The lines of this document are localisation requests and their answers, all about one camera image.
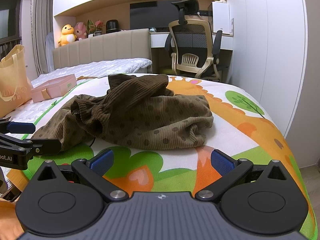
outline pink plush toy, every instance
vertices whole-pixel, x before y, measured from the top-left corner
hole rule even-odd
[[[74,34],[77,36],[79,41],[87,37],[87,27],[83,22],[76,24]]]

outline green tree print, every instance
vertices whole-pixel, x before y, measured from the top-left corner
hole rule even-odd
[[[263,116],[264,112],[262,111],[262,109],[244,95],[241,95],[240,93],[235,91],[227,91],[225,95],[226,98],[235,106],[253,113],[257,113],[261,117],[265,118]]]

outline pink gift box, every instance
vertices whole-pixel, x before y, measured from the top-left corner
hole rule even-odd
[[[34,103],[64,96],[77,85],[74,74],[51,79],[31,90]]]

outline white wardrobe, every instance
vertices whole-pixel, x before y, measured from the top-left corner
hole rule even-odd
[[[299,167],[320,157],[320,0],[228,0],[234,18],[229,80],[251,94]]]

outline beige tote bag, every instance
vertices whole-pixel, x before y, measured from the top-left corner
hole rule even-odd
[[[0,62],[0,118],[31,99],[24,46],[16,45]]]

